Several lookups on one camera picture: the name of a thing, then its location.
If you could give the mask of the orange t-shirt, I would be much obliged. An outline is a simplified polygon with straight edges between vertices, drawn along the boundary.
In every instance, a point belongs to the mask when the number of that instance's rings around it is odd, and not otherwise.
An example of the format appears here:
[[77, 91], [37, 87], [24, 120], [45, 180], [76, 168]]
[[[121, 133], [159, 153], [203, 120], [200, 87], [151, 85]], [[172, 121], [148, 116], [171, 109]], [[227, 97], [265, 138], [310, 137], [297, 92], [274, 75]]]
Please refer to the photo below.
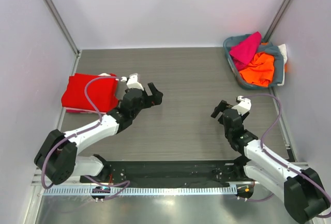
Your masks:
[[239, 74], [241, 78], [253, 85], [267, 87], [273, 81], [274, 56], [265, 52], [256, 53], [250, 63]]

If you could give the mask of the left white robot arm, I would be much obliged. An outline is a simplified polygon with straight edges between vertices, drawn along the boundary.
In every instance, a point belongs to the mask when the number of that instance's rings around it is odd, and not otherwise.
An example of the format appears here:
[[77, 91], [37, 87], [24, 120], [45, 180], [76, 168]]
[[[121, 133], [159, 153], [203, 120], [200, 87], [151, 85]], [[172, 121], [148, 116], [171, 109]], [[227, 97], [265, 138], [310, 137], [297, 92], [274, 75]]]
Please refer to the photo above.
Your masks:
[[92, 144], [127, 129], [143, 109], [160, 105], [163, 93], [153, 83], [148, 87], [150, 95], [144, 88], [127, 88], [117, 107], [90, 124], [67, 132], [52, 130], [34, 159], [41, 170], [42, 186], [49, 188], [46, 179], [51, 185], [59, 185], [74, 176], [98, 183], [110, 178], [112, 169], [108, 161], [97, 154], [90, 157], [79, 154]]

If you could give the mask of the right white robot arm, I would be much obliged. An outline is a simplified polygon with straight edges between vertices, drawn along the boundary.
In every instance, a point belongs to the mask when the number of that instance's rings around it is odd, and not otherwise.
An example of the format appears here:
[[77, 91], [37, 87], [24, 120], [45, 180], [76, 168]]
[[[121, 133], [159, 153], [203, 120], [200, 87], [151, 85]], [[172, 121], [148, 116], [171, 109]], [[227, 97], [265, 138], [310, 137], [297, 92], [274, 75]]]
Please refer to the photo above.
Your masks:
[[236, 105], [222, 100], [211, 114], [224, 127], [224, 136], [231, 148], [240, 153], [241, 163], [233, 167], [238, 180], [257, 181], [284, 204], [288, 214], [298, 223], [323, 218], [330, 208], [318, 173], [312, 168], [302, 169], [283, 159], [263, 144], [262, 140], [244, 128], [244, 119], [251, 109], [251, 101], [239, 96]]

